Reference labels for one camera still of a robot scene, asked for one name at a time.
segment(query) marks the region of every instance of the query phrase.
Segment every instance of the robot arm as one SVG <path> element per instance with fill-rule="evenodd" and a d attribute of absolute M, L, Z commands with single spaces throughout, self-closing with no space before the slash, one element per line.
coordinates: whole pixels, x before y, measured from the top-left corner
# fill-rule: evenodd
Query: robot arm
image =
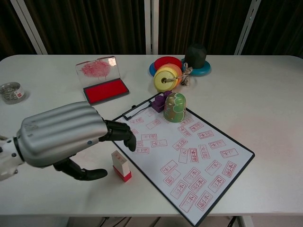
<path fill-rule="evenodd" d="M 53 165 L 77 180 L 102 178 L 107 175 L 105 169 L 81 169 L 69 158 L 106 140 L 123 140 L 131 151 L 136 148 L 127 124 L 104 120 L 87 102 L 28 117 L 16 137 L 0 142 L 0 181 L 16 174 L 24 162 L 40 168 Z"/>

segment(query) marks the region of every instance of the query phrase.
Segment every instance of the clear plastic lid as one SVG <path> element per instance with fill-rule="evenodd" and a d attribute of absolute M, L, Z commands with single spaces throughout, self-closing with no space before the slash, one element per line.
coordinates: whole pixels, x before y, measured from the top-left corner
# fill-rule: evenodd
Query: clear plastic lid
<path fill-rule="evenodd" d="M 76 65 L 76 71 L 83 88 L 120 78 L 114 56 L 79 63 Z"/>

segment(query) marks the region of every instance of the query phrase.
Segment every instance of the blue ring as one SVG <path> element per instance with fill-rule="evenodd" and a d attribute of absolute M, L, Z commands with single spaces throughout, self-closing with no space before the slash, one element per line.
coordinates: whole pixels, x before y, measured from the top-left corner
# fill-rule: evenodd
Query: blue ring
<path fill-rule="evenodd" d="M 184 58 L 181 60 L 182 62 L 182 71 L 185 70 L 184 67 Z M 208 63 L 208 61 L 205 61 L 204 66 L 200 69 L 193 69 L 192 72 L 190 73 L 190 76 L 196 76 L 196 77 L 201 77 L 204 76 L 205 74 L 210 72 L 210 64 Z"/>
<path fill-rule="evenodd" d="M 152 77 L 155 76 L 155 74 L 156 74 L 155 62 L 153 62 L 153 63 L 150 65 L 149 72 L 150 72 L 150 74 L 151 74 Z"/>

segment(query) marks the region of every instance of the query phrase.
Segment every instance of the dark curtain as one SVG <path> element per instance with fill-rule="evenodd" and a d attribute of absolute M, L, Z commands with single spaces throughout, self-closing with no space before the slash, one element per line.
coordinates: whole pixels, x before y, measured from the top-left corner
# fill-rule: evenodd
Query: dark curtain
<path fill-rule="evenodd" d="M 144 0 L 25 0 L 49 54 L 145 54 Z"/>
<path fill-rule="evenodd" d="M 184 54 L 192 43 L 207 54 L 234 54 L 251 0 L 160 0 L 159 54 Z"/>
<path fill-rule="evenodd" d="M 0 61 L 15 54 L 36 54 L 9 0 L 0 0 Z"/>
<path fill-rule="evenodd" d="M 262 0 L 242 54 L 303 58 L 303 0 Z"/>

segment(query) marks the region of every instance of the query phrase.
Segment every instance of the clipboard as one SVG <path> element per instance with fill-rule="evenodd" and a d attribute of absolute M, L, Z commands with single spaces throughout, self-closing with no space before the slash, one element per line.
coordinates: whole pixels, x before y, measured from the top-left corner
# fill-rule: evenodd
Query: clipboard
<path fill-rule="evenodd" d="M 188 108 L 182 122 L 166 121 L 163 112 L 151 107 L 157 95 L 114 119 L 131 127 L 137 139 L 136 151 L 129 151 L 122 141 L 114 143 L 197 227 L 255 154 Z"/>

